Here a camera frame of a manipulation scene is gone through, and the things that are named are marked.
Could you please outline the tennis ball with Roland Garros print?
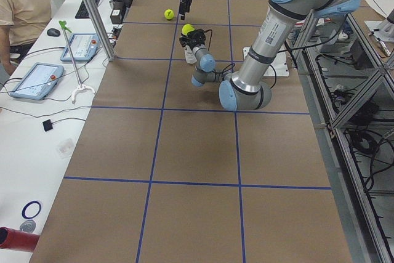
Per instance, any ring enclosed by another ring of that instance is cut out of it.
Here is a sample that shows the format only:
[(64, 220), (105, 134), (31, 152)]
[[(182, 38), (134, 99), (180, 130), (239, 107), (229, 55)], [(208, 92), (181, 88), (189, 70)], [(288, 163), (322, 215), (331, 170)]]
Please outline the tennis ball with Roland Garros print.
[(185, 24), (185, 25), (182, 27), (182, 34), (183, 34), (184, 36), (187, 36), (188, 33), (192, 32), (192, 31), (195, 31), (195, 27), (194, 27), (192, 24), (187, 23), (187, 24)]

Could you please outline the tennis ball with Wilson print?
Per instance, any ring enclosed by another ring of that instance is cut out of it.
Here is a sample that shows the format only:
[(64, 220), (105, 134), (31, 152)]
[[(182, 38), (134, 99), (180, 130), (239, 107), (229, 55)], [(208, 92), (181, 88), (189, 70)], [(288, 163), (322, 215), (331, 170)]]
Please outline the tennis ball with Wilson print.
[(172, 20), (174, 18), (175, 14), (172, 9), (167, 9), (164, 11), (164, 18), (166, 20)]

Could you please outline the clear tennis ball can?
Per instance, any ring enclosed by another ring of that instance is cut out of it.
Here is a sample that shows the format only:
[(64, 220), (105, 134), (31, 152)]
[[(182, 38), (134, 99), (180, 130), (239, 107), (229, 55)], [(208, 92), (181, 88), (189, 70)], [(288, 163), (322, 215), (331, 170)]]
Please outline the clear tennis ball can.
[(193, 53), (193, 49), (189, 45), (186, 45), (184, 47), (184, 53), (185, 53), (185, 60), (188, 64), (195, 64), (197, 62), (197, 59)]

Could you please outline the black box with label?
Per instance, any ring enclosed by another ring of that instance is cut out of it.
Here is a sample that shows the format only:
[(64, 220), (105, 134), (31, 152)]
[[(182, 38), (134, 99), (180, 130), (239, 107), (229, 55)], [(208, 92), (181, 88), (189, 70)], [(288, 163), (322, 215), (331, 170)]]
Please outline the black box with label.
[(110, 20), (114, 25), (120, 25), (123, 22), (126, 13), (126, 6), (122, 1), (112, 1), (112, 10)]

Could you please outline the far blue teach pendant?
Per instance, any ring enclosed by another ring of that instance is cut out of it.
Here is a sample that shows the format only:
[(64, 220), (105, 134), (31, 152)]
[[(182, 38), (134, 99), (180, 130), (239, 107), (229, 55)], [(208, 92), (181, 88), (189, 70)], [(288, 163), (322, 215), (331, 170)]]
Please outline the far blue teach pendant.
[(88, 62), (97, 52), (100, 45), (99, 37), (96, 33), (72, 33), (68, 37), (68, 42), (60, 57), (62, 62), (71, 62), (71, 51), (76, 62)]

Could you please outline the blue teach pendant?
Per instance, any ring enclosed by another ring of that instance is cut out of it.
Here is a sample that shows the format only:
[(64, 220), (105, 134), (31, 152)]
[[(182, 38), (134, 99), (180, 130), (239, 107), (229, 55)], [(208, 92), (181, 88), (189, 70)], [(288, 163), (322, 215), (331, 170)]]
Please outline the blue teach pendant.
[(35, 63), (9, 95), (16, 99), (42, 100), (57, 85), (63, 72), (62, 65)]
[(99, 37), (96, 33), (72, 33), (68, 37), (68, 42), (60, 57), (62, 62), (71, 62), (71, 51), (76, 62), (88, 62), (97, 52), (100, 45)]

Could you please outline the black computer mouse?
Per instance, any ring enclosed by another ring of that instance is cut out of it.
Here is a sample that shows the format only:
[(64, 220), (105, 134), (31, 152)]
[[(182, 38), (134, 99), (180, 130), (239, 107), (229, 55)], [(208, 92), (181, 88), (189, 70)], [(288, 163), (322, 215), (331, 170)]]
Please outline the black computer mouse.
[(47, 35), (50, 37), (59, 37), (61, 35), (60, 30), (56, 29), (56, 28), (49, 28), (46, 31)]

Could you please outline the near blue teach pendant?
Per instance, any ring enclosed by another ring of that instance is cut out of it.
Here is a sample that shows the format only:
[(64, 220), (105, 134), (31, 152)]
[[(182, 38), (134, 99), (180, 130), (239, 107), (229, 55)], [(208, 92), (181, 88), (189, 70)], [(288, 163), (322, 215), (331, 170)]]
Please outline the near blue teach pendant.
[(35, 63), (9, 95), (16, 99), (42, 100), (57, 85), (63, 72), (62, 65)]

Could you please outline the person in beige shirt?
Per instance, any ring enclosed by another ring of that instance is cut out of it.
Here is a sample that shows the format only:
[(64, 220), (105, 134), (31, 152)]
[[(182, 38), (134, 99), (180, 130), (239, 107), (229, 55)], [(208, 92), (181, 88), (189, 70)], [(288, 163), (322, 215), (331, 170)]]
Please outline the person in beige shirt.
[(51, 20), (50, 0), (1, 0), (1, 63), (16, 70)]

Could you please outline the small black square pad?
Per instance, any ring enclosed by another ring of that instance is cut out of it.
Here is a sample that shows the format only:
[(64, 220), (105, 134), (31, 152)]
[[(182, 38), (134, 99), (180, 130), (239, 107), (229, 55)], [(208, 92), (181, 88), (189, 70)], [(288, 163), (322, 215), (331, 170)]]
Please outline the small black square pad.
[(42, 126), (45, 132), (53, 129), (53, 122), (50, 119), (47, 119), (42, 122)]

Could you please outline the grey round disc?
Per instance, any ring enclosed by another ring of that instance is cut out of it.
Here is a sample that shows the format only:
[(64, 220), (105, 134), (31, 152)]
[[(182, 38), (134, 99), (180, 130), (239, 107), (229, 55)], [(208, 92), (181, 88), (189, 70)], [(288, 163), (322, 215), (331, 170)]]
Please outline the grey round disc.
[(36, 229), (36, 222), (33, 219), (26, 220), (20, 225), (19, 229), (22, 232), (33, 233)]

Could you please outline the red bottle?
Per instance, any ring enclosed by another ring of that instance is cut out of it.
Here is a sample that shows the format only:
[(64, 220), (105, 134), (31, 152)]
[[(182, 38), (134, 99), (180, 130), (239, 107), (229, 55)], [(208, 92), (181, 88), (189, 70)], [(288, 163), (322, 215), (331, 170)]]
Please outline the red bottle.
[(33, 233), (1, 227), (1, 249), (32, 253), (39, 239), (40, 236)]

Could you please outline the aluminium frame post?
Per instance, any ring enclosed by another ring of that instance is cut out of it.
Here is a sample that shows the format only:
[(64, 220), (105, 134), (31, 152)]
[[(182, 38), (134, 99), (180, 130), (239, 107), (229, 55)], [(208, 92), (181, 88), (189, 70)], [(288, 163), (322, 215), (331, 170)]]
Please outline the aluminium frame post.
[(99, 14), (98, 7), (94, 0), (83, 0), (83, 1), (87, 7), (87, 11), (93, 23), (95, 32), (98, 34), (100, 38), (107, 59), (109, 62), (111, 62), (114, 60), (115, 52), (113, 46), (110, 43), (110, 40), (108, 39), (107, 31), (105, 29), (102, 18)]

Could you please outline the white central pedestal column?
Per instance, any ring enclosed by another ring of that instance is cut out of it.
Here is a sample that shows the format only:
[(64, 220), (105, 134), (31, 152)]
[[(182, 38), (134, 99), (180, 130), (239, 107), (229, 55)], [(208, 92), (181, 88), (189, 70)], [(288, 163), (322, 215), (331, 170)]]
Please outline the white central pedestal column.
[(277, 54), (273, 63), (267, 68), (264, 77), (288, 77), (289, 70), (286, 63), (286, 54), (281, 52)]

